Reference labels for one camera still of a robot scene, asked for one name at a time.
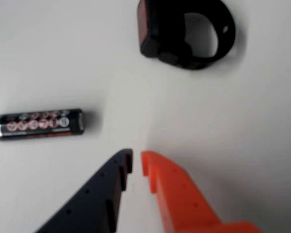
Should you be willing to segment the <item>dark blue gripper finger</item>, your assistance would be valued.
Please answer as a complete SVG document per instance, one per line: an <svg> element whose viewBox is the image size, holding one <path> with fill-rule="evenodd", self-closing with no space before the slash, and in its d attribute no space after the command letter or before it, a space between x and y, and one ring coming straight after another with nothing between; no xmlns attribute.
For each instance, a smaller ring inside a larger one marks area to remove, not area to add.
<svg viewBox="0 0 291 233"><path fill-rule="evenodd" d="M132 162L132 149L117 152L38 232L116 232L121 194L132 173Z"/></svg>

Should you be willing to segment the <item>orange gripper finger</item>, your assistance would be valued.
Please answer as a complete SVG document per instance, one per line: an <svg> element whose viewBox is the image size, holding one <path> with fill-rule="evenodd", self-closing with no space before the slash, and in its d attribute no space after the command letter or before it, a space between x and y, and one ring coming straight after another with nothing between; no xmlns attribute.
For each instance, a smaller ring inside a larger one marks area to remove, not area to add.
<svg viewBox="0 0 291 233"><path fill-rule="evenodd" d="M184 168L150 150L141 153L143 175L156 194L167 233L258 233L249 222L223 223Z"/></svg>

